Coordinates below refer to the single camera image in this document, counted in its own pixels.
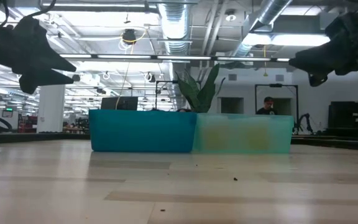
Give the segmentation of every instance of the person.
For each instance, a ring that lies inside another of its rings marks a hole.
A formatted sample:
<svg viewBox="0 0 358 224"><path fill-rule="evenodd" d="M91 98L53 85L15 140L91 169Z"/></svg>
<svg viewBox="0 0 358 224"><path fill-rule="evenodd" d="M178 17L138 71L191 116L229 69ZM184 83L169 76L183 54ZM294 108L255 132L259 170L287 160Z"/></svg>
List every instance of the person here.
<svg viewBox="0 0 358 224"><path fill-rule="evenodd" d="M264 99L264 107L259 109L256 114L264 114L264 115L277 115L277 111L272 108L273 106L273 98L268 96Z"/></svg>
<svg viewBox="0 0 358 224"><path fill-rule="evenodd" d="M181 109L177 110L177 112L191 112L191 110L186 109L186 108L181 108Z"/></svg>

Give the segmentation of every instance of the door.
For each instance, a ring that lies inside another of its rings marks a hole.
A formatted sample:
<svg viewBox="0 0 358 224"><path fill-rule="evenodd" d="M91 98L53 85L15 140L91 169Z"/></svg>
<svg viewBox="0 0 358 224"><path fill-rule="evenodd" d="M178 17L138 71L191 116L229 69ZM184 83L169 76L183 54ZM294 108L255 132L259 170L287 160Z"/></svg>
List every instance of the door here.
<svg viewBox="0 0 358 224"><path fill-rule="evenodd" d="M273 107L278 115L294 116L291 111L291 98L274 98Z"/></svg>
<svg viewBox="0 0 358 224"><path fill-rule="evenodd" d="M220 97L221 113L244 114L244 99Z"/></svg>

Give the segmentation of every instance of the white column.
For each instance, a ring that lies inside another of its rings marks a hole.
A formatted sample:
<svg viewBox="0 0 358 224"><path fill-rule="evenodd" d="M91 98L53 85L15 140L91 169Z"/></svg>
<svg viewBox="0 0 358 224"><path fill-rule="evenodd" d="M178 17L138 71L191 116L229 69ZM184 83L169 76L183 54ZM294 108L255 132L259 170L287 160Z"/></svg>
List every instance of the white column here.
<svg viewBox="0 0 358 224"><path fill-rule="evenodd" d="M37 133L63 131L65 86L41 86Z"/></svg>

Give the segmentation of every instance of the man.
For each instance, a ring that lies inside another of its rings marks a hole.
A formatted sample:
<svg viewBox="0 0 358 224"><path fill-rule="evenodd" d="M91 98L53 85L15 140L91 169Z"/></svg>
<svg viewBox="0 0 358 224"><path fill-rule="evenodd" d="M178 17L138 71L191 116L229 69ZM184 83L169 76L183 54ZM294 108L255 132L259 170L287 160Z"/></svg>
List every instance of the man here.
<svg viewBox="0 0 358 224"><path fill-rule="evenodd" d="M273 106L273 98L266 97L264 100L264 107L259 109L256 114L264 114L264 115L277 115L277 111L272 108Z"/></svg>

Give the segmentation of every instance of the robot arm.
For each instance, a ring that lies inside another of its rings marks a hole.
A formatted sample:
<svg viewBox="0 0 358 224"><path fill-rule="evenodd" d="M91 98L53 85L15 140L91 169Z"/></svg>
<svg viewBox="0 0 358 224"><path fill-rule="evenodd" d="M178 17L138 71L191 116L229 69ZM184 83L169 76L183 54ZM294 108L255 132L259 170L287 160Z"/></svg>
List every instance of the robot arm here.
<svg viewBox="0 0 358 224"><path fill-rule="evenodd" d="M49 46L47 31L32 16L47 12L46 10L25 16L13 28L0 26L0 64L12 68L21 74L21 90L33 94L38 86L71 84L74 81L61 73L64 70L75 72L76 68L62 58ZM6 7L6 0L0 0Z"/></svg>
<svg viewBox="0 0 358 224"><path fill-rule="evenodd" d="M325 33L330 38L328 43L302 50L289 61L308 73L311 86L326 82L333 71L336 75L358 72L358 12L339 16Z"/></svg>
<svg viewBox="0 0 358 224"><path fill-rule="evenodd" d="M302 123L303 118L306 118L306 125L307 125L306 129L310 132L310 134L313 134L314 132L313 132L313 129L311 128L311 125L310 125L310 114L308 114L308 113L302 115L298 119L297 123L294 125L294 128L301 129L301 131L303 131L303 129L301 128L301 123Z"/></svg>

